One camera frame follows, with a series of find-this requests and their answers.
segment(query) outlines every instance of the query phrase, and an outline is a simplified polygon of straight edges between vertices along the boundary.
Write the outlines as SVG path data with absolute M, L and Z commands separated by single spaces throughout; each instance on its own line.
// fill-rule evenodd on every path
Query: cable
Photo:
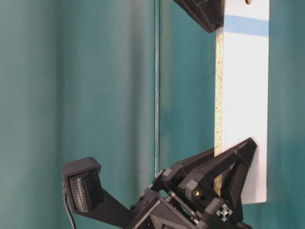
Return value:
M 72 229 L 76 229 L 74 218 L 73 218 L 73 216 L 72 216 L 72 214 L 70 212 L 69 206 L 67 204 L 67 193 L 65 191 L 64 191 L 64 194 L 62 196 L 62 200 L 63 200 L 63 205 L 65 206 L 65 209 L 66 209 L 66 213 L 67 213 L 67 215 L 69 217 Z

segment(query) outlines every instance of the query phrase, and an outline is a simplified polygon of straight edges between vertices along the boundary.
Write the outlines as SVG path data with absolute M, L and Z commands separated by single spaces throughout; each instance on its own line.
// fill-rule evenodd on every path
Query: brass screw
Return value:
M 194 196 L 199 196 L 200 192 L 198 190 L 194 191 Z

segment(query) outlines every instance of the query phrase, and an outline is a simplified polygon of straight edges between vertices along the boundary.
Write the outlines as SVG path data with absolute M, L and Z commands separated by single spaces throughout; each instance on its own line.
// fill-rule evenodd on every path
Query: white panel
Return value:
M 269 1 L 253 0 L 247 5 L 244 0 L 227 0 L 225 14 L 241 17 L 240 20 L 245 17 L 268 20 Z M 266 202 L 269 37 L 248 28 L 246 34 L 242 28 L 238 33 L 230 32 L 236 28 L 226 28 L 225 21 L 224 31 L 222 147 L 225 151 L 248 137 L 254 139 L 258 149 L 242 201 L 244 204 Z
M 252 0 L 250 5 L 245 0 L 226 0 L 224 12 L 226 15 L 269 20 L 269 0 Z

